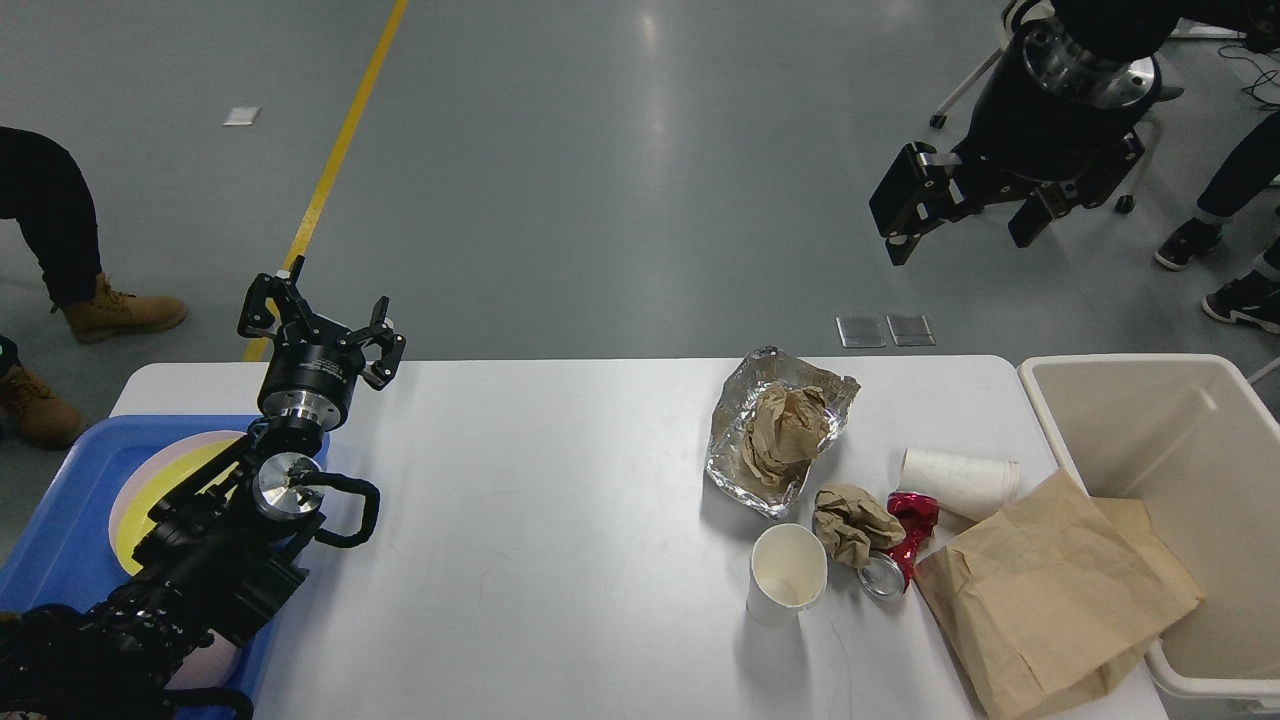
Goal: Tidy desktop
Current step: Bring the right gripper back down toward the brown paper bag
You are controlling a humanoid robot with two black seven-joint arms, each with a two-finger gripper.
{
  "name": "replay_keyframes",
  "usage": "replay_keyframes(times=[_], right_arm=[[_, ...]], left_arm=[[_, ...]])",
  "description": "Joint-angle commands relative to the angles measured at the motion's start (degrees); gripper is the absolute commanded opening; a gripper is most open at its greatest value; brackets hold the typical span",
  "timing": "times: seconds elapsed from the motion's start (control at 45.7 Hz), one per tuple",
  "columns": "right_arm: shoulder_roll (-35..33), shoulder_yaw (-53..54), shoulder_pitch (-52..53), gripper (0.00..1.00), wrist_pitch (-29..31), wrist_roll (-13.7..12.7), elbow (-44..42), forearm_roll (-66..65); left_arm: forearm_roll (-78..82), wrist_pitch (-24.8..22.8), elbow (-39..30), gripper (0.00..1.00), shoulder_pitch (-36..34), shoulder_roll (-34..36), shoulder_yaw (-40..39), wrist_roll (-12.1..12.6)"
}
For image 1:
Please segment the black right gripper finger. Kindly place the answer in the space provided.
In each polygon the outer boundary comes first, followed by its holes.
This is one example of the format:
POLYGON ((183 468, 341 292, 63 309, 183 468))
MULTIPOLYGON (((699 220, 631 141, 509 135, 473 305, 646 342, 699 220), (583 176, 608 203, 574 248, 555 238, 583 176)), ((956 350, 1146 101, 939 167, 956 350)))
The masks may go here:
POLYGON ((975 211, 961 187, 965 178, 966 161, 959 152, 923 142, 900 149, 868 202, 895 266, 909 261, 925 234, 975 211))
POLYGON ((1014 245, 1029 247, 1051 222, 1066 217, 1078 200, 1075 184, 1036 184, 1007 223, 1014 245))

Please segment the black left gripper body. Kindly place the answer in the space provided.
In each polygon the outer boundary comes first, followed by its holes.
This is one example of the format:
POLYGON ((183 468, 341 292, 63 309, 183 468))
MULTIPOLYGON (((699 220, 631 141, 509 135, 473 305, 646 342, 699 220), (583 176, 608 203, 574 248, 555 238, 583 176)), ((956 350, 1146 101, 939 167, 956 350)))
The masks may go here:
POLYGON ((298 416, 323 430, 334 430, 348 420, 365 365, 364 354, 357 348, 275 343, 257 407, 266 418, 298 416))

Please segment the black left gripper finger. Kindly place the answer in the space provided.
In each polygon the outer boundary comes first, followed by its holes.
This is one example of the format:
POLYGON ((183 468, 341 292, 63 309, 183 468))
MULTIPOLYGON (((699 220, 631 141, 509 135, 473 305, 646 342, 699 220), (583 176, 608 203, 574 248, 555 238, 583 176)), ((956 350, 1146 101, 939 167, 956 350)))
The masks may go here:
POLYGON ((362 361, 360 377, 375 391, 390 384, 398 372, 407 340, 388 316, 390 299, 381 296, 372 306, 366 327, 346 333, 346 348, 362 361))
POLYGON ((319 345, 319 319, 298 290, 305 260, 298 255, 285 269, 250 282, 236 327, 239 337, 261 340, 262 351, 319 345))

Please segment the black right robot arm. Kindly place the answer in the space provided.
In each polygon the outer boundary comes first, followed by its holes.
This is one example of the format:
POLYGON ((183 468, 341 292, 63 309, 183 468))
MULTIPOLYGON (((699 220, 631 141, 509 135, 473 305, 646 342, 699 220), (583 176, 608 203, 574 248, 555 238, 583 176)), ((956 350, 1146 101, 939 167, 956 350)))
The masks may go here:
POLYGON ((1098 208, 1144 156, 1137 124, 1160 100, 1155 60, 1180 20, 1277 46, 1275 1, 1053 1, 1019 20, 950 151, 905 145, 869 200, 893 265, 919 241, 1001 202, 1018 247, 1075 208, 1098 208))

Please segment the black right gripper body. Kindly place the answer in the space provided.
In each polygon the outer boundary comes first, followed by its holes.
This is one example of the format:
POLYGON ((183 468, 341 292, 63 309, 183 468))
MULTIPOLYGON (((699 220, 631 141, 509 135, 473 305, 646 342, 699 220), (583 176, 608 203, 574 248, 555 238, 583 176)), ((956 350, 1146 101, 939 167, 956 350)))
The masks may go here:
POLYGON ((1068 35, 1018 35, 954 147, 957 191, 974 208, 1044 188, 1065 208, 1097 208, 1146 169, 1137 126, 1160 92, 1152 56, 1111 61, 1068 35))

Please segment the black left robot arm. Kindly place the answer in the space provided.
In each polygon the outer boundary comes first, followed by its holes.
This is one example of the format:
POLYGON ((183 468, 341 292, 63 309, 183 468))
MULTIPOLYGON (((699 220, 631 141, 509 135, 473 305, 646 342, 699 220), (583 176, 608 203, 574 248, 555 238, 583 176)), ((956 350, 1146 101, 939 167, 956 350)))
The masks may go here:
POLYGON ((242 647, 302 585, 296 562, 311 542, 348 550, 370 539, 380 512, 372 483, 324 471, 316 456, 344 424, 360 380, 384 389, 406 338, 380 297, 348 328, 315 313, 297 282, 305 258, 250 284, 237 331, 271 343, 259 418, 228 448, 148 509, 133 550, 140 571, 79 612, 46 603, 3 623, 3 710, 44 719, 174 719, 221 707, 253 716, 227 687, 175 689, 197 650, 242 647))

